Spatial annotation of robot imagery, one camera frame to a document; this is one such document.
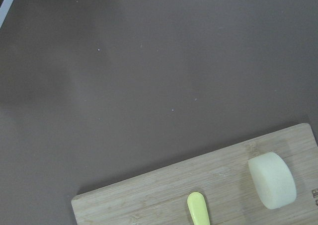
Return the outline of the yellow plastic knife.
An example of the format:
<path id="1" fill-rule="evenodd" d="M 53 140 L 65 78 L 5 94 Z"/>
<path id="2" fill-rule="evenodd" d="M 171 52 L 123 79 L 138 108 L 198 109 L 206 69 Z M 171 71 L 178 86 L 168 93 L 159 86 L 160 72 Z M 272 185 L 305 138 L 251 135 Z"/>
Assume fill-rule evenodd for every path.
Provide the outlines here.
<path id="1" fill-rule="evenodd" d="M 187 205 L 194 225 L 210 225 L 207 205 L 201 193 L 192 192 L 189 194 Z"/>

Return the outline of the wooden cutting board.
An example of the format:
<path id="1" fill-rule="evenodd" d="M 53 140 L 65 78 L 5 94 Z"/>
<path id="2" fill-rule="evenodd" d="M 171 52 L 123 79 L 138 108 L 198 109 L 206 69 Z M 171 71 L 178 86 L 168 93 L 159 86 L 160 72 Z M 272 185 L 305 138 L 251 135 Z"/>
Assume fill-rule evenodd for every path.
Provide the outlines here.
<path id="1" fill-rule="evenodd" d="M 296 184 L 295 202 L 267 209 L 247 162 L 275 152 Z M 318 146 L 311 126 L 297 124 L 75 196 L 79 225 L 190 225 L 187 197 L 200 192 L 213 225 L 315 225 Z"/>

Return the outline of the white steamed bun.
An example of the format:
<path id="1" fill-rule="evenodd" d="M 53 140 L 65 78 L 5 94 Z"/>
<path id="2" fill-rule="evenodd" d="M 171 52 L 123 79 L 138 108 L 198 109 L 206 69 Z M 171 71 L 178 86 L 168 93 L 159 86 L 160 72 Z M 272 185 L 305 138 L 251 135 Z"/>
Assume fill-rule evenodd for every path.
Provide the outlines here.
<path id="1" fill-rule="evenodd" d="M 268 152 L 248 160 L 248 168 L 263 205 L 278 209 L 293 203 L 297 189 L 290 169 L 274 152 Z"/>

